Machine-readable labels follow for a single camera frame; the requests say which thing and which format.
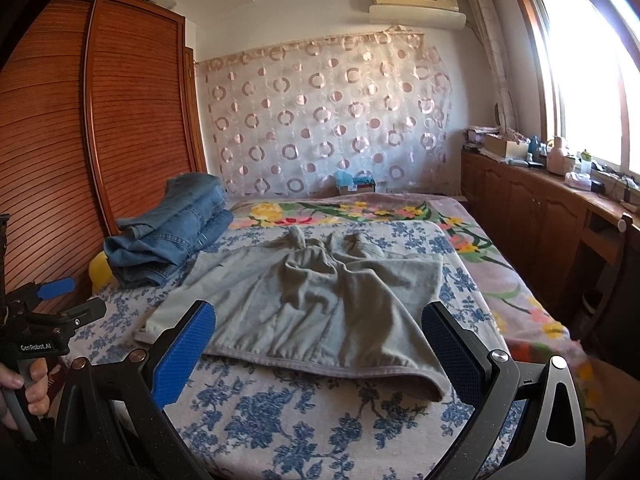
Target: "blue textured pad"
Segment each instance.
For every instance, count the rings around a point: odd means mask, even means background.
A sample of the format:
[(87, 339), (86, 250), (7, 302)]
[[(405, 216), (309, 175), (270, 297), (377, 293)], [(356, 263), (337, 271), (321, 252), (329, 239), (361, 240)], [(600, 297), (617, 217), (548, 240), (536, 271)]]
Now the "blue textured pad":
[(203, 303), (154, 370), (151, 395), (159, 410), (178, 400), (215, 329), (216, 313), (209, 303)]
[(76, 282), (73, 278), (63, 278), (55, 282), (43, 283), (38, 288), (38, 297), (41, 300), (50, 300), (56, 296), (62, 296), (68, 292), (72, 292), (76, 288)]
[(460, 400), (478, 408), (484, 397), (482, 368), (432, 305), (422, 310), (422, 332)]

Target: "wardrobe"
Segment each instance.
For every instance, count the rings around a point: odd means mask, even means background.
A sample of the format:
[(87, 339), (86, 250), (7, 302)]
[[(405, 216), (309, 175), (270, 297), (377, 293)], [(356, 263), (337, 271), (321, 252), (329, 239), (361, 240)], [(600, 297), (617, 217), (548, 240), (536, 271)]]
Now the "wardrobe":
[(166, 180), (206, 171), (184, 18), (142, 0), (53, 0), (0, 72), (6, 289), (87, 266), (116, 218), (156, 206)]

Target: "human hand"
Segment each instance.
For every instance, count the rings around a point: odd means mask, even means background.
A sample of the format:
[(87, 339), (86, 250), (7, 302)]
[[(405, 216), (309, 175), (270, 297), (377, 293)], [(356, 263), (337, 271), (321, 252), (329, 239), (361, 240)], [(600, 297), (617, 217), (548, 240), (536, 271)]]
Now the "human hand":
[[(47, 361), (44, 357), (36, 359), (29, 367), (31, 379), (35, 382), (25, 390), (25, 396), (29, 403), (31, 415), (45, 415), (49, 411), (49, 397), (47, 397)], [(12, 390), (18, 390), (24, 384), (24, 379), (2, 363), (0, 363), (0, 385)], [(0, 420), (11, 430), (17, 430), (18, 426), (13, 416), (9, 413), (4, 398), (0, 396)]]

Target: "metal screw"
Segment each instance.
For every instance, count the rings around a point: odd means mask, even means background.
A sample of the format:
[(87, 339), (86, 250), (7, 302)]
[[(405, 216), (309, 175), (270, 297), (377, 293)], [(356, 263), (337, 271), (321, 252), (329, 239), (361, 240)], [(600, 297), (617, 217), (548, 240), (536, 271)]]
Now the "metal screw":
[(564, 360), (563, 357), (560, 357), (559, 355), (554, 355), (551, 358), (551, 364), (555, 366), (558, 370), (564, 370), (566, 368), (566, 361)]
[(146, 357), (146, 352), (142, 348), (138, 348), (129, 354), (129, 361), (139, 363)]
[(509, 354), (504, 350), (494, 350), (491, 352), (491, 359), (499, 363), (505, 363), (509, 360)]
[(77, 357), (71, 363), (71, 367), (74, 370), (80, 370), (81, 368), (84, 368), (84, 366), (86, 365), (86, 362), (87, 362), (86, 357)]

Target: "blue jeans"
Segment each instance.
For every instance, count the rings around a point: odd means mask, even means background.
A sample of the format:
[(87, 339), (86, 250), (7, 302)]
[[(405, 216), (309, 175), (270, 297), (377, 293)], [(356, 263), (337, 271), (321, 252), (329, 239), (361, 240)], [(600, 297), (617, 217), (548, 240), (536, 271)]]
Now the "blue jeans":
[(155, 209), (116, 221), (119, 236), (104, 241), (109, 266), (123, 287), (164, 285), (199, 250), (215, 242), (233, 215), (220, 180), (205, 173), (169, 179)]

